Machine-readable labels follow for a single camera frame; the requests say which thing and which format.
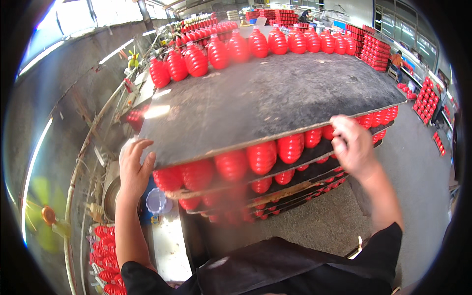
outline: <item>stool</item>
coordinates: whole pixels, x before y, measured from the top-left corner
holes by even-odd
[[[397,78],[398,78],[398,75],[396,74],[396,72],[395,72],[391,67],[388,67],[387,74],[388,74],[390,77],[392,77],[395,81],[396,81]]]

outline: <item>fan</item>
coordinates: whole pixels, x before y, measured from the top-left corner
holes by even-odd
[[[63,220],[66,199],[59,185],[53,186],[46,177],[33,178],[25,205],[26,226],[42,249],[57,253],[63,247],[62,237],[70,236],[70,225]]]

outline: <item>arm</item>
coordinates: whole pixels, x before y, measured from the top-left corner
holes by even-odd
[[[355,177],[370,197],[375,232],[396,222],[403,230],[402,212],[396,192],[375,158],[370,132],[344,115],[330,120],[335,138],[334,152],[342,167]]]
[[[156,271],[149,259],[149,250],[137,214],[139,198],[146,190],[156,154],[149,153],[143,166],[139,158],[143,149],[152,143],[152,140],[146,139],[132,143],[120,161],[121,188],[116,200],[115,216],[116,253],[120,269],[125,262],[135,261]]]

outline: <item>worker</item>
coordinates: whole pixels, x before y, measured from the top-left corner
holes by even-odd
[[[136,213],[156,160],[151,152],[141,166],[143,149],[153,141],[140,139],[120,160],[116,202],[116,254],[128,295],[390,295],[404,227],[395,190],[375,158],[370,132],[344,115],[330,122],[334,153],[371,202],[373,235],[353,260],[273,237],[211,259],[177,289],[169,286],[151,264]]]
[[[301,23],[308,23],[307,18],[308,18],[308,15],[311,13],[311,11],[312,10],[308,8],[302,13],[302,15],[300,15],[299,20]]]
[[[396,78],[396,81],[398,83],[401,83],[402,82],[402,78],[403,78],[403,75],[402,75],[402,70],[400,69],[401,67],[403,67],[403,59],[402,59],[402,52],[399,50],[397,51],[393,57],[392,57],[392,63],[390,64],[390,67],[395,71],[395,73],[397,74],[397,78]]]

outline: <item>hand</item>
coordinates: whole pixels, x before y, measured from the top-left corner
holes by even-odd
[[[370,132],[345,115],[332,116],[329,121],[335,136],[331,144],[341,166],[360,182],[369,179],[378,164]]]
[[[143,195],[149,182],[149,175],[154,168],[156,153],[150,152],[143,165],[139,163],[139,159],[143,153],[143,149],[153,144],[154,141],[149,139],[138,139],[130,144],[124,151],[123,157],[119,163],[120,171],[120,192],[118,200],[136,201],[136,204]]]

